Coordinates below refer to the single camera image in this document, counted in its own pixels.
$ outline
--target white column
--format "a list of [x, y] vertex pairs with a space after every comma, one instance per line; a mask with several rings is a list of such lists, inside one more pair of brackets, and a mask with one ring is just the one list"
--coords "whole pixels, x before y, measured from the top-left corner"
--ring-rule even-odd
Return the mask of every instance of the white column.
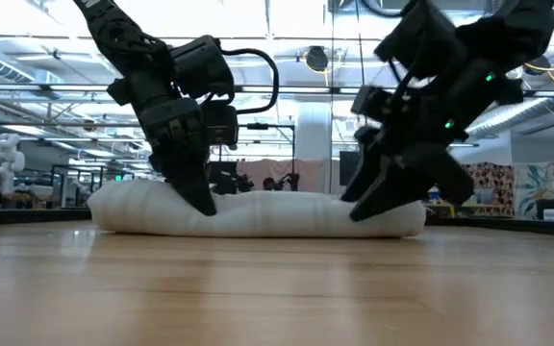
[[331, 157], [331, 108], [328, 103], [306, 102], [296, 119], [297, 159], [323, 161]]

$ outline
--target folded fabric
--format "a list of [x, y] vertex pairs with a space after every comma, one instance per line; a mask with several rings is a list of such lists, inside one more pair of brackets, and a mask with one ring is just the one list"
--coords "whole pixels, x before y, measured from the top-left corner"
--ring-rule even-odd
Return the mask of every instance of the folded fabric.
[[214, 196], [217, 215], [205, 216], [167, 183], [113, 182], [88, 199], [93, 222], [120, 233], [209, 237], [406, 237], [419, 235], [421, 203], [389, 210], [363, 222], [353, 204], [314, 192], [251, 191]]

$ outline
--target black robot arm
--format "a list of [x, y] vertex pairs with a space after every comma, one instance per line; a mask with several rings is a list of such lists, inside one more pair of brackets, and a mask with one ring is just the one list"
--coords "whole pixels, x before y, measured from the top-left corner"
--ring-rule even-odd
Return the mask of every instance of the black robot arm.
[[[144, 33], [113, 0], [74, 2], [97, 48], [123, 76], [108, 92], [119, 105], [133, 106], [153, 150], [149, 160], [154, 169], [197, 210], [216, 214], [206, 175], [209, 148], [237, 143], [239, 113], [267, 111], [275, 105], [279, 93], [275, 62], [255, 49], [223, 50], [219, 39], [210, 36], [169, 47]], [[273, 70], [273, 94], [264, 107], [237, 111], [230, 106], [234, 77], [224, 56], [241, 54], [258, 55]], [[195, 99], [202, 96], [206, 98], [198, 104]]]
[[[422, 199], [433, 185], [453, 204], [469, 198], [473, 181], [446, 147], [466, 140], [466, 128], [493, 102], [523, 101], [521, 80], [509, 80], [506, 73], [544, 53], [554, 30], [553, 5], [554, 0], [508, 2], [493, 16], [459, 28], [429, 0], [406, 5], [398, 14], [401, 22], [374, 51], [399, 85], [394, 93], [363, 86], [352, 107], [382, 123], [355, 134], [361, 160], [341, 196], [356, 202], [352, 219]], [[405, 76], [393, 60], [408, 69]], [[433, 80], [413, 88], [412, 78]]]

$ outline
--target patterned curtain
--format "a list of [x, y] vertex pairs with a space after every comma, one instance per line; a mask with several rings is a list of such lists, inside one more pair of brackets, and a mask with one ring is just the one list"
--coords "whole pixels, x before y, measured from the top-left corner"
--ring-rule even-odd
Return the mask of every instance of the patterned curtain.
[[476, 208], [474, 216], [514, 217], [515, 170], [511, 165], [482, 162], [464, 164], [463, 169], [473, 178], [476, 192], [490, 190], [492, 193], [491, 205]]
[[536, 201], [554, 200], [554, 162], [516, 163], [516, 218], [538, 218]]

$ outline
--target wooden table surface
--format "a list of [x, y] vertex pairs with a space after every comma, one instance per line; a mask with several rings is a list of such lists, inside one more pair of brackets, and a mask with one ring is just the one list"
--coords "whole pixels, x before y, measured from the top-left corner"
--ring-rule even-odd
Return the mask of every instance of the wooden table surface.
[[209, 239], [0, 226], [0, 345], [554, 346], [554, 236]]

